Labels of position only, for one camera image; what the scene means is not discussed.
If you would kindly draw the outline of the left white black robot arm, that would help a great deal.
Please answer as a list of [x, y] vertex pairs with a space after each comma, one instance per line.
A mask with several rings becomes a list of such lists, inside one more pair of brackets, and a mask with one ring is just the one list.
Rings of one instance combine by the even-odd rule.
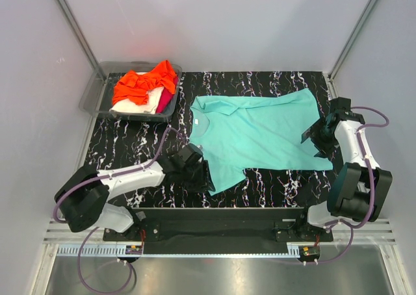
[[144, 218], [127, 207], [109, 201], [133, 190], [179, 184], [189, 192], [203, 193], [215, 188], [209, 163], [202, 150], [187, 144], [171, 155], [156, 156], [138, 165], [116, 170], [97, 171], [91, 166], [79, 168], [55, 194], [57, 209], [73, 233], [90, 227], [102, 227], [134, 240], [143, 231]]

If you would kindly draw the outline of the teal t shirt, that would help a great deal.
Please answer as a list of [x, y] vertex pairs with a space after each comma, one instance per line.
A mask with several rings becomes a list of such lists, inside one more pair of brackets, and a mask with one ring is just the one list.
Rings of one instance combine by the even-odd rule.
[[302, 133], [319, 118], [308, 89], [278, 97], [197, 96], [190, 142], [201, 146], [213, 184], [210, 195], [245, 179], [244, 170], [332, 170]]

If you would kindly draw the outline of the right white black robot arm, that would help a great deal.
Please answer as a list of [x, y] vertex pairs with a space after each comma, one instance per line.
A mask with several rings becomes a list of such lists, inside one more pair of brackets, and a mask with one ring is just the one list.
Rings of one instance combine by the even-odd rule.
[[392, 173], [376, 162], [365, 134], [371, 125], [353, 110], [350, 99], [337, 97], [330, 101], [328, 115], [302, 134], [302, 141], [314, 143], [317, 157], [328, 158], [340, 149], [343, 167], [327, 200], [305, 208], [296, 219], [294, 230], [301, 240], [311, 240], [339, 223], [359, 229], [378, 218], [385, 202]]

